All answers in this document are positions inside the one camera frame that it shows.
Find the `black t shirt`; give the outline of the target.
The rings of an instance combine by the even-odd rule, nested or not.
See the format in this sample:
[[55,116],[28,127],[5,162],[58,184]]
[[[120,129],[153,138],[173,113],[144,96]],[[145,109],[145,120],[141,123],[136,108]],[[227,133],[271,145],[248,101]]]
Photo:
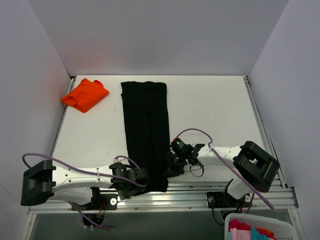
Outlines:
[[167,85],[162,82],[121,83],[128,157],[149,176],[147,192],[165,192],[166,153],[170,149]]

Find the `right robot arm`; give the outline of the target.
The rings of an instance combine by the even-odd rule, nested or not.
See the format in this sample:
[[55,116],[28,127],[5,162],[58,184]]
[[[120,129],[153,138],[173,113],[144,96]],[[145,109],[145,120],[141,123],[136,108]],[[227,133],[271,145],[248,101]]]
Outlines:
[[211,143],[186,144],[176,138],[165,154],[165,176],[179,181],[222,182],[223,203],[234,206],[248,194],[267,193],[280,169],[280,163],[252,141],[232,147]]

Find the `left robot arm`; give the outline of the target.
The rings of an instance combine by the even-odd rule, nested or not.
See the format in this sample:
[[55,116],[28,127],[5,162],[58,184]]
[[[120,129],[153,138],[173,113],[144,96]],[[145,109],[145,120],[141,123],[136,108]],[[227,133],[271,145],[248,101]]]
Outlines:
[[47,200],[57,200],[95,210],[101,203],[100,188],[139,191],[148,183],[149,175],[145,168],[130,167],[121,162],[75,168],[43,160],[23,173],[20,204],[30,207],[44,204]]

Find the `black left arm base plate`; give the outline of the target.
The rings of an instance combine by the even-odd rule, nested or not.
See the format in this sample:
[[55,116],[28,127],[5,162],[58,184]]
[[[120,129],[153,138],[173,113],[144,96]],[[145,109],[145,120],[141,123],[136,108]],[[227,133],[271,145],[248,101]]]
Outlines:
[[117,209],[118,194],[115,193],[103,193],[101,194],[95,204],[95,210],[108,210],[113,211]]

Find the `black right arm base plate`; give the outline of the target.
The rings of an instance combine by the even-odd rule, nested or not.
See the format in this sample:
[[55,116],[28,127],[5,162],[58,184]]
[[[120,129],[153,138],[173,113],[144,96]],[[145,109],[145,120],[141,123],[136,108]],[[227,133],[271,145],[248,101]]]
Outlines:
[[248,208],[251,201],[250,194],[246,194],[240,199],[235,199],[221,191],[207,192],[206,198],[207,205],[211,209]]

